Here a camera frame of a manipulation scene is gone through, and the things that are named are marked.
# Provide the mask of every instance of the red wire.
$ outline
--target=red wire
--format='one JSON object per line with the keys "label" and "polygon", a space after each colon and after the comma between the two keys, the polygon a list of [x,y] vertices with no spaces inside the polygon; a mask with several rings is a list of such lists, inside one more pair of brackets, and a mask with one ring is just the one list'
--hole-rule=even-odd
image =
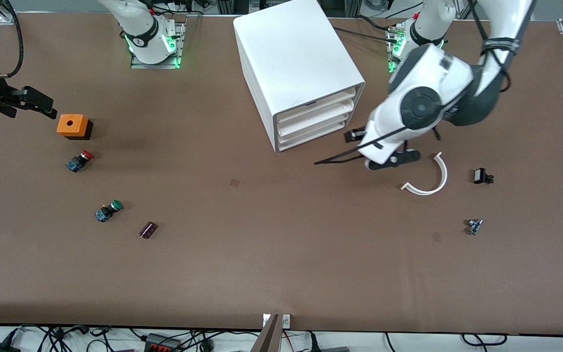
{"label": "red wire", "polygon": [[292,347],[292,343],[290,342],[290,337],[288,336],[288,333],[284,331],[283,334],[284,334],[284,336],[286,336],[286,341],[288,341],[288,345],[290,346],[290,350],[292,352],[295,352],[295,349]]}

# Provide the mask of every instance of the white curved handle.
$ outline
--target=white curved handle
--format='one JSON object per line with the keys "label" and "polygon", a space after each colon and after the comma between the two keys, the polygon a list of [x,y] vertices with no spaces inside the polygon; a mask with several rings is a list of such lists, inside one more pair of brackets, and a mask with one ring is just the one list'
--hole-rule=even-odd
{"label": "white curved handle", "polygon": [[440,185],[438,185],[438,188],[436,188],[435,190],[420,190],[414,187],[413,185],[410,185],[409,182],[405,182],[405,185],[403,185],[401,189],[402,190],[407,189],[411,193],[418,194],[419,196],[429,196],[429,194],[434,194],[438,192],[438,190],[441,190],[442,187],[444,187],[444,185],[447,184],[447,165],[444,163],[444,160],[440,158],[441,155],[442,152],[439,152],[438,154],[436,154],[436,156],[433,157],[436,163],[438,163],[438,166],[440,167],[440,171],[442,172],[442,178],[440,179]]}

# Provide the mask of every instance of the brown table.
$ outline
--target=brown table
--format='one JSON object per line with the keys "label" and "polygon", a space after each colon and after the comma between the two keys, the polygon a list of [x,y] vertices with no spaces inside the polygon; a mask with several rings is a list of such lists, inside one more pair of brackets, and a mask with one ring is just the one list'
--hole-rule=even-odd
{"label": "brown table", "polygon": [[[369,172],[312,162],[342,132],[273,153],[241,72],[232,18],[189,33],[179,70],[132,70],[109,14],[23,14],[9,80],[95,123],[89,142],[20,112],[0,118],[0,323],[563,333],[563,35],[530,25],[512,89],[482,123],[411,142],[420,162]],[[360,20],[338,26],[378,34]],[[387,94],[382,43],[340,34],[367,84],[351,127]],[[474,63],[473,22],[447,51]],[[16,62],[0,29],[0,70]],[[88,149],[82,172],[65,163]],[[432,189],[433,153],[449,180]],[[472,183],[485,167],[494,185]],[[230,185],[239,180],[238,187]],[[94,212],[112,199],[107,223]],[[478,236],[465,221],[483,218]],[[159,223],[149,241],[138,237]]]}

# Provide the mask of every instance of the orange box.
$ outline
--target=orange box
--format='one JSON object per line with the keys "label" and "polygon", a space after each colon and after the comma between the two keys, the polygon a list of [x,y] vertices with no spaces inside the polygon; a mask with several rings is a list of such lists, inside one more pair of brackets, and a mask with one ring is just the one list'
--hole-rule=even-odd
{"label": "orange box", "polygon": [[70,140],[89,140],[92,121],[83,114],[63,113],[60,115],[56,132]]}

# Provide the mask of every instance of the white drawer unit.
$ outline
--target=white drawer unit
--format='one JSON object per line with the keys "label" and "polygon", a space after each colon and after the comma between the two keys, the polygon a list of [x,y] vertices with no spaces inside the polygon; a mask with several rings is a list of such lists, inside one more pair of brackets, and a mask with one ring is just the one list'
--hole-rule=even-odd
{"label": "white drawer unit", "polygon": [[244,78],[275,152],[348,125],[364,78],[316,0],[234,20]]}

